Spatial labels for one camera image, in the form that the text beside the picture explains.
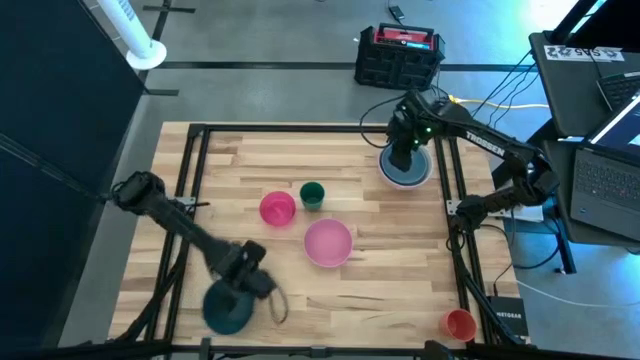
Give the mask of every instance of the monitor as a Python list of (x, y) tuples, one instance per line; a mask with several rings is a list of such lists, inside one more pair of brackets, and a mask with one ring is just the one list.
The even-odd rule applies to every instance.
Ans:
[(637, 0), (579, 0), (548, 39), (552, 44), (574, 48), (640, 52), (640, 36), (637, 31), (629, 31), (638, 16)]
[(640, 92), (588, 141), (640, 161)]

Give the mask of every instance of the green cup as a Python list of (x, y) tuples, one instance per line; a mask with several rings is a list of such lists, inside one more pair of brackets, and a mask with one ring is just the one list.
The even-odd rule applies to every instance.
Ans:
[(317, 211), (322, 207), (324, 200), (324, 188), (317, 182), (308, 182), (300, 189), (302, 205), (309, 211)]

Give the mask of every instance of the bowl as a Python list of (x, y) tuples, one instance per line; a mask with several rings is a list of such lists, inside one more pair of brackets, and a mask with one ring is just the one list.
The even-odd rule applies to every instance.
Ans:
[(231, 289), (224, 281), (216, 281), (204, 295), (202, 316), (207, 326), (220, 335), (242, 330), (251, 315), (255, 298)]
[(351, 232), (338, 220), (318, 220), (304, 236), (304, 251), (318, 266), (338, 267), (347, 261), (352, 249)]
[(382, 179), (397, 190), (413, 190), (424, 185), (433, 173), (433, 161), (429, 150), (421, 146), (411, 152), (411, 168), (403, 172), (389, 161), (391, 146), (378, 155), (378, 171)]

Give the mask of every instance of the laptop screen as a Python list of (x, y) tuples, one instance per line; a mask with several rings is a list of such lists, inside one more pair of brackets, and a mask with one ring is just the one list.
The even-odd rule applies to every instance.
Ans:
[(633, 101), (593, 135), (589, 142), (640, 159), (640, 94), (636, 94)]

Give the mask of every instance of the orange cup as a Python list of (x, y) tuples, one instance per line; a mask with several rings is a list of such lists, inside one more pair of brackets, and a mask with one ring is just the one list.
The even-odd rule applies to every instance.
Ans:
[(440, 318), (440, 331), (460, 341), (471, 341), (477, 330), (478, 325), (467, 310), (451, 310)]

